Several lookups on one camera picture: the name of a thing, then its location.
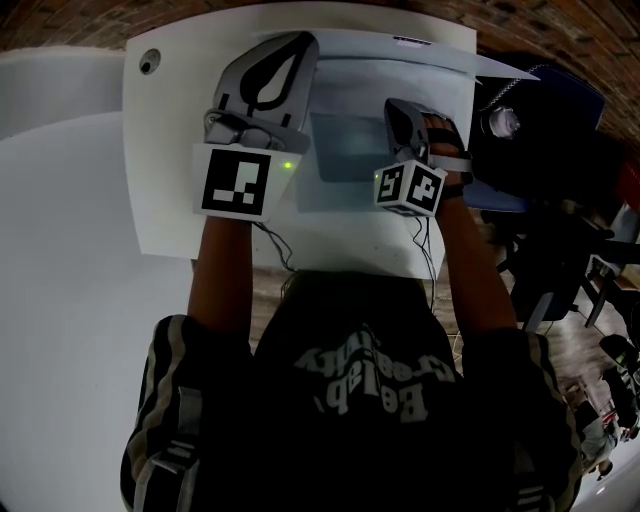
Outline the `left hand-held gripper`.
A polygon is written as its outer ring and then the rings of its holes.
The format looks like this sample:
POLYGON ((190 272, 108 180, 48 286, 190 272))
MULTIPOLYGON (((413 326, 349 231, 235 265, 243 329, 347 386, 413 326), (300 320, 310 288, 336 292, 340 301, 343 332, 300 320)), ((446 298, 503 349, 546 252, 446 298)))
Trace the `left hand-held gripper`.
POLYGON ((225 68, 214 94, 216 109, 205 114, 204 141, 192 150, 194 212, 264 222, 277 210, 311 144, 298 130, 318 56, 311 33, 283 34, 225 68), (261 100, 260 92, 288 61, 277 96, 261 100))

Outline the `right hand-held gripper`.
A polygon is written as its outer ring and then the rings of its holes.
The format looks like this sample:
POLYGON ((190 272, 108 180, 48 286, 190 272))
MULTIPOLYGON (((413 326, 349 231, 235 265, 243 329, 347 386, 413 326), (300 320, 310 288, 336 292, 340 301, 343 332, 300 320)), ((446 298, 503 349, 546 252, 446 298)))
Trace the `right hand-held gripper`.
POLYGON ((398 108, 388 98, 384 115, 389 146, 396 162, 374 172, 374 205, 403 217, 434 217, 447 172, 430 167, 416 155, 429 153, 421 106, 401 101, 398 108))

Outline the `person's right hand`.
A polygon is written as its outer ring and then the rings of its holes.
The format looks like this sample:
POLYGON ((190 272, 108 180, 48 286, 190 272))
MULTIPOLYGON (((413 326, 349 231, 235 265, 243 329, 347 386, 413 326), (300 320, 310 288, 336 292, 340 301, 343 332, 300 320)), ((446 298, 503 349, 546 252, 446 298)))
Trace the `person's right hand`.
POLYGON ((429 144, 427 162, 447 175, 440 199, 460 198, 464 188, 473 182, 471 158, 466 151, 455 124, 436 113, 424 113, 429 144))

